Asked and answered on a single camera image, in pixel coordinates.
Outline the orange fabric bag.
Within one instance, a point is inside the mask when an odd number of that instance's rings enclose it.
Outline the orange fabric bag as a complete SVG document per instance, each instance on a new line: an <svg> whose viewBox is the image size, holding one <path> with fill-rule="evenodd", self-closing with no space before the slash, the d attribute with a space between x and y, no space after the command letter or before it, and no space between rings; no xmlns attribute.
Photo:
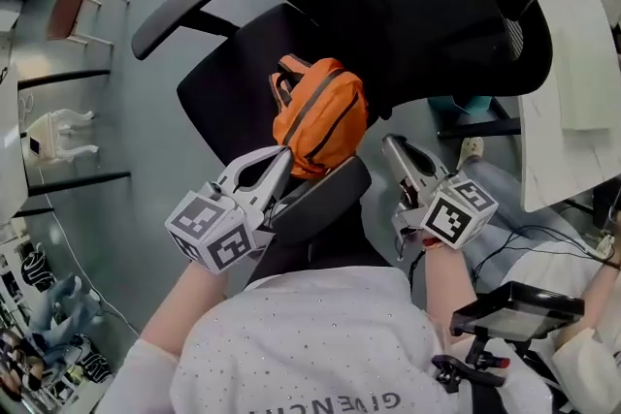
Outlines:
<svg viewBox="0 0 621 414"><path fill-rule="evenodd" d="M273 136L293 155L291 174L320 178L354 155L368 121L363 82L335 58L312 64L284 55L270 75Z"/></svg>

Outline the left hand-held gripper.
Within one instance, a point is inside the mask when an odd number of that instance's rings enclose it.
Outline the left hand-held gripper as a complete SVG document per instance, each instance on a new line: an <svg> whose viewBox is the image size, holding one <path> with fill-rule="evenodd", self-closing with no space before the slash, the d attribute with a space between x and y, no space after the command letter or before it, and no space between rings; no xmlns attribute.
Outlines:
<svg viewBox="0 0 621 414"><path fill-rule="evenodd" d="M274 238L266 211L280 196L293 164L283 145L231 161L217 182L188 192L165 222L180 252L213 274L260 254Z"/></svg>

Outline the black clamp mount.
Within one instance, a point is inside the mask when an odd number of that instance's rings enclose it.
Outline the black clamp mount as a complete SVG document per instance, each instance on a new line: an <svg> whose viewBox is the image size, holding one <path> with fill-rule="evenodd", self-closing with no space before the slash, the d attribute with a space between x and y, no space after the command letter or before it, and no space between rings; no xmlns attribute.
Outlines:
<svg viewBox="0 0 621 414"><path fill-rule="evenodd" d="M463 381L477 387L498 389L504 386L505 379L494 374L492 369L507 369L510 358L495 356L487 351L488 341L488 337L476 335L464 360L446 354L432 358L432 364L437 369L436 380L448 393L457 393Z"/></svg>

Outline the person's left forearm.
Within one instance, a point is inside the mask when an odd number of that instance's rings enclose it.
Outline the person's left forearm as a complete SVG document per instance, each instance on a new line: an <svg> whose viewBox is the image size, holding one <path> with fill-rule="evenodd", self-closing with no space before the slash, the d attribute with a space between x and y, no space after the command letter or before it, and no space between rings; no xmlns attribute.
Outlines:
<svg viewBox="0 0 621 414"><path fill-rule="evenodd" d="M140 339L179 357L194 325L224 301L228 274L213 274L190 262L148 320Z"/></svg>

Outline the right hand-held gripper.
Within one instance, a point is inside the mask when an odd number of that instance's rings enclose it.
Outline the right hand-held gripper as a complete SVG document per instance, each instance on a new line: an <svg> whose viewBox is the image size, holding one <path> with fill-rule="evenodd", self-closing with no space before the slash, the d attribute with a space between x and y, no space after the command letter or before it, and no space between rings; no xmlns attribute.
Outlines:
<svg viewBox="0 0 621 414"><path fill-rule="evenodd" d="M453 249L475 239L499 204L464 173L449 174L431 150L393 134L382 139L382 152L402 187L392 216L398 240L423 230Z"/></svg>

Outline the white ornate stool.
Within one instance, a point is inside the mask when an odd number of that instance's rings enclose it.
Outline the white ornate stool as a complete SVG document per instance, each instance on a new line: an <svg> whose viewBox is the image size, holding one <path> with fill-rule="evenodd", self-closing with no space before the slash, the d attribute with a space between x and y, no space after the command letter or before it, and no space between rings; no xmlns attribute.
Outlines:
<svg viewBox="0 0 621 414"><path fill-rule="evenodd" d="M48 112L37 118L25 131L21 139L22 157L25 166L43 166L60 162L72 162L85 154L96 154L96 144L84 144L75 148L66 148L63 140L68 135L90 125L95 114L93 111L78 113L68 109ZM41 155L34 155L29 148L29 138L33 137L41 144Z"/></svg>

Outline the teal waste bin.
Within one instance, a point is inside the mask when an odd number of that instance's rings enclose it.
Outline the teal waste bin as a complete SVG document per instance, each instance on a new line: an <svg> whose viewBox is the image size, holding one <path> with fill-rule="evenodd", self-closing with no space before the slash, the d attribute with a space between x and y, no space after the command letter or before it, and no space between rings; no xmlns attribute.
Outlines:
<svg viewBox="0 0 621 414"><path fill-rule="evenodd" d="M441 96L427 99L430 107L438 112L474 115L490 109L492 98L489 96L458 97Z"/></svg>

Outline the person's right forearm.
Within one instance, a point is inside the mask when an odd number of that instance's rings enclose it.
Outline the person's right forearm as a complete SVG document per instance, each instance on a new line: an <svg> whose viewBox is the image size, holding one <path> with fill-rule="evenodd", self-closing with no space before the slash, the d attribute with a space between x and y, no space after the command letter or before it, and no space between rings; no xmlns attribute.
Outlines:
<svg viewBox="0 0 621 414"><path fill-rule="evenodd" d="M426 312L445 341L457 343L466 336L451 333L453 313L477 299L464 255L444 243L428 247L425 253Z"/></svg>

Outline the person's right shoe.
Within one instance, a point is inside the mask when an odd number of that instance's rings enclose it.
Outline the person's right shoe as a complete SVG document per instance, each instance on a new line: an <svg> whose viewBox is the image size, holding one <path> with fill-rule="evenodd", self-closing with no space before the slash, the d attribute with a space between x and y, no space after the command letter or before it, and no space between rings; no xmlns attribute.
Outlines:
<svg viewBox="0 0 621 414"><path fill-rule="evenodd" d="M466 138L462 141L459 161L464 162L470 158L480 158L484 153L484 139L482 137Z"/></svg>

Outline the black and white patterned cloth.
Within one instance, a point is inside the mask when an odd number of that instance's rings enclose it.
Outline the black and white patterned cloth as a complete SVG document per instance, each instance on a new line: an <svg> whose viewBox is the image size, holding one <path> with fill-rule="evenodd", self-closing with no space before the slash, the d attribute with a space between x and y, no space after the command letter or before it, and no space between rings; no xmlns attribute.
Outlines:
<svg viewBox="0 0 621 414"><path fill-rule="evenodd" d="M25 257L20 273L24 283L39 292L45 292L56 282L45 253L39 250L34 250Z"/></svg>
<svg viewBox="0 0 621 414"><path fill-rule="evenodd" d="M112 370L106 358L98 352L90 352L80 361L82 376L93 383L105 382L111 375Z"/></svg>

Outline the black mesh office chair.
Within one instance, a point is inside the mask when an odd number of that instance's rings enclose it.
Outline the black mesh office chair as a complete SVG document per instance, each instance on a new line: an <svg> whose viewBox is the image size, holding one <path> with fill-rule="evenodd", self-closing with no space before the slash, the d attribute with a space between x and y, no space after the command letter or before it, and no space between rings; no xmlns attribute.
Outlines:
<svg viewBox="0 0 621 414"><path fill-rule="evenodd" d="M139 27L138 59L179 28L221 36L178 85L180 104L229 162L271 145L278 61L340 61L364 86L368 122L430 97L512 97L538 90L553 58L537 0L282 0L243 26L205 11L212 0L166 0Z"/></svg>

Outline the white marble-look table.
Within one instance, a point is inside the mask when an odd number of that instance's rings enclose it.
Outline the white marble-look table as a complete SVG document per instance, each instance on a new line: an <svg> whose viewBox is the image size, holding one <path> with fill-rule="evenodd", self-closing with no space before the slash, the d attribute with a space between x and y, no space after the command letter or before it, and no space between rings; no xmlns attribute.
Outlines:
<svg viewBox="0 0 621 414"><path fill-rule="evenodd" d="M552 37L547 79L519 115L440 131L520 135L522 207L536 211L621 175L621 69L601 0L538 0Z"/></svg>

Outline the person's right leg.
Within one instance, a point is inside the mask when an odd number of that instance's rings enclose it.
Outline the person's right leg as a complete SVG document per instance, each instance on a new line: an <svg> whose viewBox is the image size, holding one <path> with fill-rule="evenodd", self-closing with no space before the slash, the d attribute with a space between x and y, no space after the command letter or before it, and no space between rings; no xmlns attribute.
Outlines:
<svg viewBox="0 0 621 414"><path fill-rule="evenodd" d="M551 228L578 239L576 229L550 207L527 212L521 206L521 183L506 171L472 156L462 164L462 171L477 181L498 203L492 219L481 234L464 248L465 255L474 264L498 249L508 235L520 226L538 225Z"/></svg>

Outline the person's white shirt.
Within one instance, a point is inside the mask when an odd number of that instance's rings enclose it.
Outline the person's white shirt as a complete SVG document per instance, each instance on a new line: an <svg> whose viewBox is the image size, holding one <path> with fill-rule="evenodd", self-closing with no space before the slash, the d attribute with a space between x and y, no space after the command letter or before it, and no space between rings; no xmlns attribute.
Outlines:
<svg viewBox="0 0 621 414"><path fill-rule="evenodd" d="M469 347L445 341L398 269L291 272L210 309L179 357L139 338L96 414L551 414L548 388L499 339L504 386L448 393L432 358Z"/></svg>

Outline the pile of blue jeans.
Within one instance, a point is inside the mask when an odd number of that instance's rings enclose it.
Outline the pile of blue jeans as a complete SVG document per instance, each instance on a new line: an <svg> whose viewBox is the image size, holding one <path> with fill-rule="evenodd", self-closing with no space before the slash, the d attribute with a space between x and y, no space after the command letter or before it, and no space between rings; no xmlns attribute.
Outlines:
<svg viewBox="0 0 621 414"><path fill-rule="evenodd" d="M70 274L42 293L32 310L27 338L46 362L62 358L77 334L84 334L102 313L102 299L82 288L82 279Z"/></svg>

